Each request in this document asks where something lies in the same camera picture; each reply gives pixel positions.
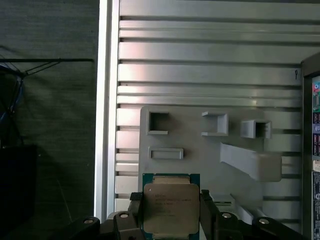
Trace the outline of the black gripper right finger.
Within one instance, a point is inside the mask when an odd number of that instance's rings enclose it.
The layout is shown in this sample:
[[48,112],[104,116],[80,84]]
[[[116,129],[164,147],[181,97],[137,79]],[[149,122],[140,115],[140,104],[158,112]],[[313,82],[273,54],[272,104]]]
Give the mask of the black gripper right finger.
[[261,216],[251,224],[230,212],[221,212],[208,190],[200,194],[199,222],[207,240],[303,240],[304,236],[274,220]]

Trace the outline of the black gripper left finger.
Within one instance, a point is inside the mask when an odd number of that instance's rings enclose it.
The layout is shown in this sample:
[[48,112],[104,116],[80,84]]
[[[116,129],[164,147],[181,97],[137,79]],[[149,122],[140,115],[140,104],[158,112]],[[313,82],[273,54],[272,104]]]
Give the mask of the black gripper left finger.
[[143,192],[130,195],[127,211],[118,211],[103,223],[93,216],[80,218],[63,229],[65,240],[143,240]]

